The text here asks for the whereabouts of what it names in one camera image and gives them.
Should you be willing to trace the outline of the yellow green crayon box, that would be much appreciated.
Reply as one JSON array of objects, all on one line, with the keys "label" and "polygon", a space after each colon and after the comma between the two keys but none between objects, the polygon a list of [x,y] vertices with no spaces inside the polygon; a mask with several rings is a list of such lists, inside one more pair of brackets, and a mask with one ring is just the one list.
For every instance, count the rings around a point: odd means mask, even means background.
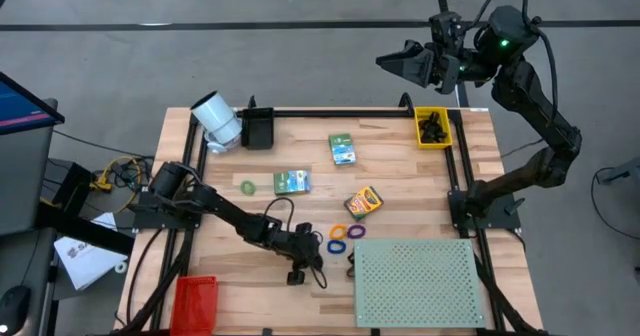
[{"label": "yellow green crayon box", "polygon": [[384,200],[372,186],[364,187],[344,201],[345,208],[356,222],[375,212],[383,204]]}]

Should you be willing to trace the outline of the white round lid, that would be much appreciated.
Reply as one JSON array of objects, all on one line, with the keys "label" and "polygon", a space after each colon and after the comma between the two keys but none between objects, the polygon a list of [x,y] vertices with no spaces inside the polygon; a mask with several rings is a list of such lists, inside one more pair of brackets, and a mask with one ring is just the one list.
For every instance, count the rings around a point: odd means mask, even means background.
[{"label": "white round lid", "polygon": [[205,134],[204,138],[209,151],[215,154],[226,153],[228,151],[224,144],[219,143],[212,134]]}]

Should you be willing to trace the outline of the white paper sheet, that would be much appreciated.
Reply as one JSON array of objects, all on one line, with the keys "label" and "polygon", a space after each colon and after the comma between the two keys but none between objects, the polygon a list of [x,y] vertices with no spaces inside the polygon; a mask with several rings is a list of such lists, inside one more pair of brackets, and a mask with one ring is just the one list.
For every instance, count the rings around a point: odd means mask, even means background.
[{"label": "white paper sheet", "polygon": [[128,257],[70,237],[61,237],[54,248],[73,287],[81,291],[110,271],[123,273]]}]

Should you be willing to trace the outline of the computer monitor with blue screen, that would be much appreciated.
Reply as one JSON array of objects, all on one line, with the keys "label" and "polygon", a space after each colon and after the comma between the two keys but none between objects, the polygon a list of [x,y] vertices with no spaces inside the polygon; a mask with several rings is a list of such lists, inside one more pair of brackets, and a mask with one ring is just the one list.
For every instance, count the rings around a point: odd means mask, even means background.
[{"label": "computer monitor with blue screen", "polygon": [[0,72],[0,135],[63,124],[65,117]]}]

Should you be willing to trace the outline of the black monitor stand beam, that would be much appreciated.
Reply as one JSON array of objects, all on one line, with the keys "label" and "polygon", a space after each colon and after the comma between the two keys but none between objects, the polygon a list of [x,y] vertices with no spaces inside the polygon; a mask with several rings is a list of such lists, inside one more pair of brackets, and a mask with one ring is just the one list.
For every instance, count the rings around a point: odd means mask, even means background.
[{"label": "black monitor stand beam", "polygon": [[129,255],[134,246],[134,239],[130,236],[77,216],[71,216],[59,208],[42,202],[38,204],[34,226],[53,228],[63,236],[122,255]]}]

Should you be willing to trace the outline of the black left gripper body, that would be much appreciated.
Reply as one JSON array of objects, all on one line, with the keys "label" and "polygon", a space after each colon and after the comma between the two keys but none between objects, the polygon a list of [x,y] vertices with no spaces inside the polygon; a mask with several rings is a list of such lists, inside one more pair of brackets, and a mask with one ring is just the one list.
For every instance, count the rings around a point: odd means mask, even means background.
[{"label": "black left gripper body", "polygon": [[320,244],[309,222],[298,224],[294,232],[276,232],[274,252],[292,261],[292,270],[287,274],[288,285],[302,285],[305,281],[305,268],[312,271],[314,279],[321,285],[318,275],[324,276],[324,261],[319,252]]}]

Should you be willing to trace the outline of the black computer mouse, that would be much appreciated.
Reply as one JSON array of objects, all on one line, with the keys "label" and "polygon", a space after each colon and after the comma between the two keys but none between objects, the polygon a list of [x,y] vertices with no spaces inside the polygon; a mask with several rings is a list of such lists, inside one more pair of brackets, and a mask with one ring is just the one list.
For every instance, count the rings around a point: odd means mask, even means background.
[{"label": "black computer mouse", "polygon": [[17,285],[0,297],[0,336],[14,336],[20,331],[28,315],[31,289]]}]

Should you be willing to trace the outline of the green perforated metal shelf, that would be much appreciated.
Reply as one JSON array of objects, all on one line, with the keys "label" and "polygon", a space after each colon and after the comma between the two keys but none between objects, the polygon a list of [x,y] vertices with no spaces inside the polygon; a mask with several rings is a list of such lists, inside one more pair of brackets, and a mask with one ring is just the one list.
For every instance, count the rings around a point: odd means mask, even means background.
[{"label": "green perforated metal shelf", "polygon": [[483,328],[468,239],[363,239],[354,247],[359,328]]}]

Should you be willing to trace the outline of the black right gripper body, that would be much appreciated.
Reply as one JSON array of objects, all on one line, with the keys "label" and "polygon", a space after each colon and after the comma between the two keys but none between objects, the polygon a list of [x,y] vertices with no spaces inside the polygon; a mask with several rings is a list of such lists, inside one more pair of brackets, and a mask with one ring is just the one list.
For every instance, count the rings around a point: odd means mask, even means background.
[{"label": "black right gripper body", "polygon": [[429,42],[425,48],[431,55],[429,83],[435,86],[439,94],[451,94],[458,82],[461,62],[456,51],[450,51],[445,46]]}]

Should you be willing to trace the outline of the red plastic bin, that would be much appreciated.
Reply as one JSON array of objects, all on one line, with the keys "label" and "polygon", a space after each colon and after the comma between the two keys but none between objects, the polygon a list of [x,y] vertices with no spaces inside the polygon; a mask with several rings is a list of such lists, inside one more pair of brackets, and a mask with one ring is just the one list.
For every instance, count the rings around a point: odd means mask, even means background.
[{"label": "red plastic bin", "polygon": [[217,296],[215,276],[179,277],[170,336],[211,336],[216,324]]}]

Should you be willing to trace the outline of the white cylindrical bucket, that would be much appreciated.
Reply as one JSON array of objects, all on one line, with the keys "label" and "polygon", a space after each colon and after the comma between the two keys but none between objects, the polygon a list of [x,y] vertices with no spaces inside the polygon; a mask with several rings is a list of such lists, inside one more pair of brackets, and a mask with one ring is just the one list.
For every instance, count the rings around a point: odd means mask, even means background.
[{"label": "white cylindrical bucket", "polygon": [[212,134],[228,151],[239,144],[242,123],[218,91],[196,101],[190,111],[202,125],[204,135]]}]

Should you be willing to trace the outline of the green cardboard box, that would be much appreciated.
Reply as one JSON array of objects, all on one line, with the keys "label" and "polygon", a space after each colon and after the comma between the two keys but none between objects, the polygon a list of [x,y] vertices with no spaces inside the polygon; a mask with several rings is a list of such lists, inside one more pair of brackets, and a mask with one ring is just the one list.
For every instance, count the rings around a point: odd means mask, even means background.
[{"label": "green cardboard box", "polygon": [[334,134],[328,137],[333,161],[336,165],[354,164],[355,148],[350,134]]},{"label": "green cardboard box", "polygon": [[310,172],[290,170],[273,174],[274,193],[277,196],[308,193],[311,191]]}]

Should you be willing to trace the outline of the black plastic bin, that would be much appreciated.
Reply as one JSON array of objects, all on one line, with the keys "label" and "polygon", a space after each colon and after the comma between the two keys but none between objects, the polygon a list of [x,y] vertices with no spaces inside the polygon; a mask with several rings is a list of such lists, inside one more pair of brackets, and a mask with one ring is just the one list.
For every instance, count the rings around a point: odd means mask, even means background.
[{"label": "black plastic bin", "polygon": [[274,109],[249,108],[242,112],[241,145],[249,150],[271,149],[274,144]]}]

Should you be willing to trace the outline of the yellow plastic bin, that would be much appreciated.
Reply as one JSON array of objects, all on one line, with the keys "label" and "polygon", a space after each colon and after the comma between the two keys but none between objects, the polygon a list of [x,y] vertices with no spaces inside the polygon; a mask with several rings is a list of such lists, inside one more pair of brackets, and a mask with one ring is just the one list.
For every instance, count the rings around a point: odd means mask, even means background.
[{"label": "yellow plastic bin", "polygon": [[[421,135],[423,131],[420,129],[419,123],[423,120],[429,122],[429,117],[432,112],[437,112],[440,115],[439,125],[442,126],[444,131],[447,133],[447,137],[442,143],[422,143]],[[415,128],[416,128],[416,137],[418,142],[418,147],[420,149],[444,149],[452,145],[452,133],[449,123],[449,117],[447,113],[447,109],[444,107],[415,107],[414,108],[414,119],[415,119]],[[430,123],[429,129],[426,131],[428,133],[432,133],[434,135],[433,126],[435,124]]]}]

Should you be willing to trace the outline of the black aluminium table frame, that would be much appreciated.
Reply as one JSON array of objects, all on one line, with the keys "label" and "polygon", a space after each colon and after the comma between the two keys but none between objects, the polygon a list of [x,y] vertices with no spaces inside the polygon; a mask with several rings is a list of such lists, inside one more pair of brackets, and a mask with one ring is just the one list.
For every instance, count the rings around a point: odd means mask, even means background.
[{"label": "black aluminium table frame", "polygon": [[[157,141],[157,163],[185,161],[229,201],[291,223],[310,222],[323,234],[350,222],[344,201],[372,186],[383,207],[365,219],[372,238],[456,238],[448,193],[474,179],[504,172],[494,125],[484,109],[452,108],[454,144],[422,150],[407,105],[398,107],[279,107],[269,150],[208,153],[186,107],[167,110]],[[348,133],[356,162],[336,165],[328,137]],[[310,172],[311,191],[277,196],[273,174]],[[218,335],[346,335],[356,326],[354,285],[345,255],[326,255],[325,289],[313,278],[290,286],[290,263],[241,240],[228,224],[205,216],[191,248],[190,275],[218,282]]]}]

